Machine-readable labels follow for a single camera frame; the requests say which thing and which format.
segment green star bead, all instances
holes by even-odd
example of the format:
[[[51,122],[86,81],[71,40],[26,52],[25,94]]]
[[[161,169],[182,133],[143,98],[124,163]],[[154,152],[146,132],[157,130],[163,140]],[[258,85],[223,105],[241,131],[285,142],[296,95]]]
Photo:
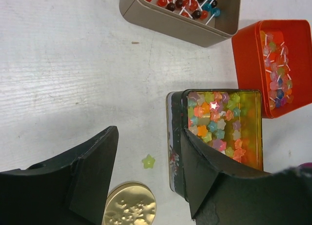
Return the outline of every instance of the green star bead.
[[[231,147],[228,147],[228,148],[225,150],[225,154],[226,154],[226,156],[232,158],[233,155],[234,155],[234,150],[233,150]]]
[[[209,104],[210,102],[213,102],[215,100],[215,96],[212,92],[206,92],[205,94],[205,100]]]
[[[147,169],[147,168],[152,169],[154,167],[155,158],[153,158],[151,155],[148,154],[147,157],[142,160],[142,163],[143,163],[144,169]]]
[[[228,105],[226,107],[232,111],[236,107],[236,102],[229,100]]]
[[[187,111],[187,114],[188,114],[189,118],[193,117],[194,116],[194,108],[193,107],[189,107],[188,111]]]
[[[237,93],[234,93],[233,97],[232,97],[232,101],[239,103],[240,101],[240,96]]]
[[[209,141],[211,141],[213,139],[211,132],[208,132],[207,135],[203,138],[203,141],[205,143],[208,143]]]

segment orange star bead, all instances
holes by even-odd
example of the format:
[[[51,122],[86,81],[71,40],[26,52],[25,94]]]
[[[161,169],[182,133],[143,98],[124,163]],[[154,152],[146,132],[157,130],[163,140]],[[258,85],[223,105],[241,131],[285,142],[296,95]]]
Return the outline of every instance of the orange star bead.
[[[243,142],[241,139],[235,141],[235,149],[242,148]]]
[[[231,120],[233,118],[233,112],[230,110],[226,111],[225,117],[227,121]]]
[[[210,113],[210,105],[207,103],[207,102],[204,102],[202,105],[201,105],[201,109],[203,111],[203,114],[208,114]]]
[[[198,136],[205,137],[208,133],[208,130],[205,125],[198,126],[197,129],[198,129],[198,134],[197,134]]]
[[[241,158],[242,156],[244,156],[246,153],[245,149],[239,148],[237,150],[234,151],[234,156],[233,158],[237,157],[237,158]]]
[[[210,120],[217,122],[220,119],[220,114],[218,112],[211,112]]]
[[[220,92],[214,92],[214,99],[219,101],[222,99],[222,95]]]
[[[194,108],[194,115],[200,118],[203,116],[203,110],[200,106]]]

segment colorful beads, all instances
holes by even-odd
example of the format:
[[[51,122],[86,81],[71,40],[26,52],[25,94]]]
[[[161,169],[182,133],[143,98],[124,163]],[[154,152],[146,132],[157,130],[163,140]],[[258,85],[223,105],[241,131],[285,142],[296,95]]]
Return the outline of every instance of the colorful beads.
[[[227,145],[240,148],[243,145],[240,101],[238,93],[190,92],[189,130],[207,145],[234,159],[234,150]]]

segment yellow star bead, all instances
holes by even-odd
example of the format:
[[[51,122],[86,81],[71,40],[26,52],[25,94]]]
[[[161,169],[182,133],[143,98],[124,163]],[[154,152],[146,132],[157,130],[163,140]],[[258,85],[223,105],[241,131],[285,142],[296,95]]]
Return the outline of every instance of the yellow star bead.
[[[212,92],[206,92],[205,100],[207,103],[213,102],[215,100],[215,96]]]
[[[151,155],[148,154],[147,157],[142,160],[142,163],[143,163],[144,169],[147,169],[147,168],[153,169],[155,158],[153,158]]]
[[[211,132],[208,132],[208,133],[206,134],[206,136],[203,138],[203,141],[204,141],[205,143],[208,143],[208,142],[211,141],[212,139],[213,139],[213,137],[212,137]]]
[[[226,156],[232,158],[233,155],[234,155],[234,150],[233,150],[231,147],[228,147],[228,148],[225,150],[225,154],[226,154]]]

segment pink star bead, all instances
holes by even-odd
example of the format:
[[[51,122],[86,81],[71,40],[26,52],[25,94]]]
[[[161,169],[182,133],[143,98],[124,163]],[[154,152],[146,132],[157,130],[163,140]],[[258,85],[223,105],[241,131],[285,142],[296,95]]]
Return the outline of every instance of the pink star bead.
[[[213,110],[214,112],[217,112],[217,110],[219,109],[219,105],[216,101],[214,102],[210,102],[210,110]]]
[[[219,151],[224,151],[226,149],[226,142],[222,141],[222,145],[220,146]]]

